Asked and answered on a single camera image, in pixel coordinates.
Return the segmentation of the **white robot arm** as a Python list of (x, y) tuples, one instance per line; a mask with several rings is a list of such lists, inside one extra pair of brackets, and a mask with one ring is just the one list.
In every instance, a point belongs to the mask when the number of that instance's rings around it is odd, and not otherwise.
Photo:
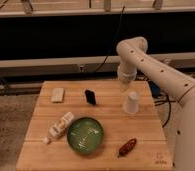
[(146, 54), (144, 37), (118, 43), (118, 80), (127, 86), (140, 70), (182, 107), (174, 152), (174, 171), (195, 171), (195, 79)]

